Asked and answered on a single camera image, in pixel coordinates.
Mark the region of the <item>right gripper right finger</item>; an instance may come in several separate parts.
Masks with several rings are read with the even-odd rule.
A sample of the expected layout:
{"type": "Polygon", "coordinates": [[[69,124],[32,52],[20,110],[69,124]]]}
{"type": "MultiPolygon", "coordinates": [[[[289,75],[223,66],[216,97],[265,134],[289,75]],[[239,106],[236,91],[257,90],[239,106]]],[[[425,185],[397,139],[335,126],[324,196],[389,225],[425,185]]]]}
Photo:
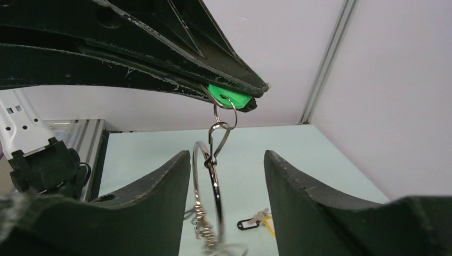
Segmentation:
{"type": "Polygon", "coordinates": [[[280,255],[451,255],[451,197],[375,203],[298,170],[272,150],[264,172],[280,255]]]}

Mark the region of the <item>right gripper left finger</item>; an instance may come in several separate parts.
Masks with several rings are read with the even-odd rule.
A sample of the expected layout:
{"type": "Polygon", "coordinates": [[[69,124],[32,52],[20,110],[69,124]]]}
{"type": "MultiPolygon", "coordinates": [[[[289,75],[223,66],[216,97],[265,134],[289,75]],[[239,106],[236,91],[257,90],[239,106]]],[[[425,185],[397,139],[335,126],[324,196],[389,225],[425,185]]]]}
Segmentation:
{"type": "Polygon", "coordinates": [[[1,255],[178,255],[190,170],[183,150],[91,202],[2,196],[1,255]]]}

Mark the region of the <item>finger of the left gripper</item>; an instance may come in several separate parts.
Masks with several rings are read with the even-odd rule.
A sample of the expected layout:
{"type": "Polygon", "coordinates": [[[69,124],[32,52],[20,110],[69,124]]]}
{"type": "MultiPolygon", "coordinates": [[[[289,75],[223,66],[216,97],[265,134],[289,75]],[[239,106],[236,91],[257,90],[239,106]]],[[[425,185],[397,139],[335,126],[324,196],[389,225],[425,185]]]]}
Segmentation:
{"type": "Polygon", "coordinates": [[[1,89],[40,85],[91,85],[179,94],[213,103],[202,85],[250,95],[241,112],[256,108],[256,75],[245,65],[198,58],[176,46],[156,55],[78,44],[74,51],[25,44],[1,44],[1,89]]]}
{"type": "Polygon", "coordinates": [[[176,46],[198,58],[224,57],[256,75],[256,97],[268,85],[234,51],[202,1],[1,1],[1,44],[74,51],[89,44],[156,55],[176,46]]]}

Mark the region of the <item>large silver keyring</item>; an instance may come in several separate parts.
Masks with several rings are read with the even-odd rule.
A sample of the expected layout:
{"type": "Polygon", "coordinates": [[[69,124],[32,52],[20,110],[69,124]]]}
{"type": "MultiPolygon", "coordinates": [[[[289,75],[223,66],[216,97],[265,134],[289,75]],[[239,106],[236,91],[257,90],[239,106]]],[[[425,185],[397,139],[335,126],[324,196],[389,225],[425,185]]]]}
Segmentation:
{"type": "Polygon", "coordinates": [[[184,218],[190,220],[196,239],[202,241],[201,254],[248,255],[246,244],[227,242],[219,175],[211,150],[197,141],[191,160],[194,202],[184,218]]]}

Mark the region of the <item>green tag key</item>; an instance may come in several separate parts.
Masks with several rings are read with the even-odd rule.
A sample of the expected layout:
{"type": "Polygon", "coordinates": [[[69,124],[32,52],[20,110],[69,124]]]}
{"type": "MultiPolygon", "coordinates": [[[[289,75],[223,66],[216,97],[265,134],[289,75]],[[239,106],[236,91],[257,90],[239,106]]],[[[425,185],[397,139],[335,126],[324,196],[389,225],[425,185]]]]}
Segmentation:
{"type": "Polygon", "coordinates": [[[213,167],[217,164],[217,156],[223,149],[225,143],[228,140],[230,132],[237,127],[238,124],[238,110],[243,110],[249,106],[249,104],[254,100],[250,95],[238,93],[232,90],[224,89],[219,86],[208,84],[201,86],[202,91],[207,95],[207,97],[213,102],[213,113],[216,123],[211,126],[208,130],[208,143],[209,143],[209,156],[205,160],[204,165],[206,167],[213,167]],[[235,120],[234,124],[230,125],[227,122],[221,121],[218,114],[218,108],[233,110],[235,120]],[[213,132],[217,129],[224,129],[225,134],[221,139],[218,147],[213,149],[213,132]]]}

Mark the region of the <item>yellow tag key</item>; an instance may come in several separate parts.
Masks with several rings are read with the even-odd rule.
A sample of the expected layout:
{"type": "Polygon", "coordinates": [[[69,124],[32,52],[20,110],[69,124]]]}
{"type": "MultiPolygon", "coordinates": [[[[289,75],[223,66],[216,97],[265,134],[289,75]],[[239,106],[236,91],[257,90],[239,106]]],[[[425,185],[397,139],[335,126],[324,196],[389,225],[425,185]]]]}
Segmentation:
{"type": "Polygon", "coordinates": [[[276,233],[275,233],[275,227],[274,227],[274,223],[273,223],[273,217],[271,215],[267,215],[264,218],[264,223],[265,223],[265,226],[268,229],[268,231],[271,233],[271,235],[273,237],[275,237],[276,233]]]}

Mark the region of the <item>black tag key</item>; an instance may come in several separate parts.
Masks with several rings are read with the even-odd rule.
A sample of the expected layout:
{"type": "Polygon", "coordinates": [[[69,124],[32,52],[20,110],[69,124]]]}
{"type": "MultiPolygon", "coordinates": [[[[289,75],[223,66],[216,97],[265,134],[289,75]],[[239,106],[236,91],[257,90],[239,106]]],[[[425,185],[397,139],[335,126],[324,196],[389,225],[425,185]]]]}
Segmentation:
{"type": "Polygon", "coordinates": [[[256,214],[253,215],[250,219],[244,219],[239,220],[237,222],[237,228],[241,231],[254,229],[257,227],[265,227],[265,219],[266,217],[269,217],[269,208],[265,208],[262,211],[258,211],[256,214]]]}

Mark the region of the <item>left aluminium corner post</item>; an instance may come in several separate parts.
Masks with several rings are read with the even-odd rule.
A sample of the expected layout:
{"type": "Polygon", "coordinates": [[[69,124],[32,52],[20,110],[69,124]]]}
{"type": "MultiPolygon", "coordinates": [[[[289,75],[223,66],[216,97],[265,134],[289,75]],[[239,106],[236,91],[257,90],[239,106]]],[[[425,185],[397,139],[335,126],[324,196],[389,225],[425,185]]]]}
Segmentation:
{"type": "Polygon", "coordinates": [[[299,124],[310,124],[314,111],[326,86],[334,61],[340,50],[343,38],[351,23],[358,0],[344,0],[325,48],[318,70],[312,82],[307,101],[304,105],[299,124]]]}

